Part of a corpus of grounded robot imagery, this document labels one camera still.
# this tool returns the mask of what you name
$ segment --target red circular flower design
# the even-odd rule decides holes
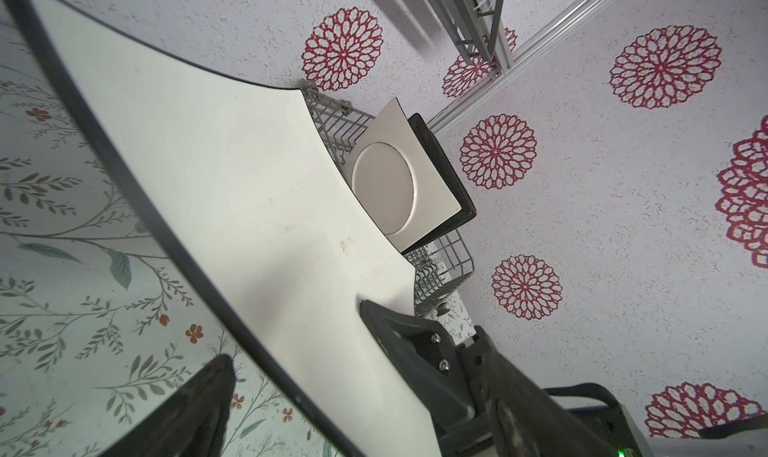
[[[752,263],[768,269],[768,115],[752,138],[734,144],[734,155],[717,175],[723,196],[715,208],[728,216],[728,238],[743,243]]]
[[[518,36],[514,30],[504,29],[510,50],[518,42]],[[491,65],[479,57],[475,57],[467,64],[463,58],[456,58],[456,62],[448,69],[446,77],[442,78],[442,93],[448,97],[461,97],[464,93],[477,84],[480,79],[491,71]]]
[[[368,10],[340,8],[312,30],[302,68],[323,90],[347,88],[373,68],[383,42],[379,20]]]
[[[498,302],[507,312],[528,320],[551,315],[562,300],[562,289],[552,267],[533,256],[509,257],[493,274]]]
[[[685,102],[704,89],[720,67],[717,37],[706,29],[655,28],[624,48],[610,69],[610,85],[622,102],[658,108]]]
[[[501,189],[520,180],[536,157],[533,129],[517,115],[492,115],[480,120],[461,148],[462,170],[486,189]]]
[[[645,412],[651,437],[690,439],[698,430],[765,413],[757,402],[710,383],[683,382],[653,394]]]

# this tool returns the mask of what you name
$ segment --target wire grid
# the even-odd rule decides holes
[[[357,110],[348,100],[336,100],[320,92],[312,82],[302,83],[306,106],[333,162],[342,170],[358,137],[374,116]],[[414,313],[424,317],[451,296],[475,270],[458,231],[405,254],[416,268]]]

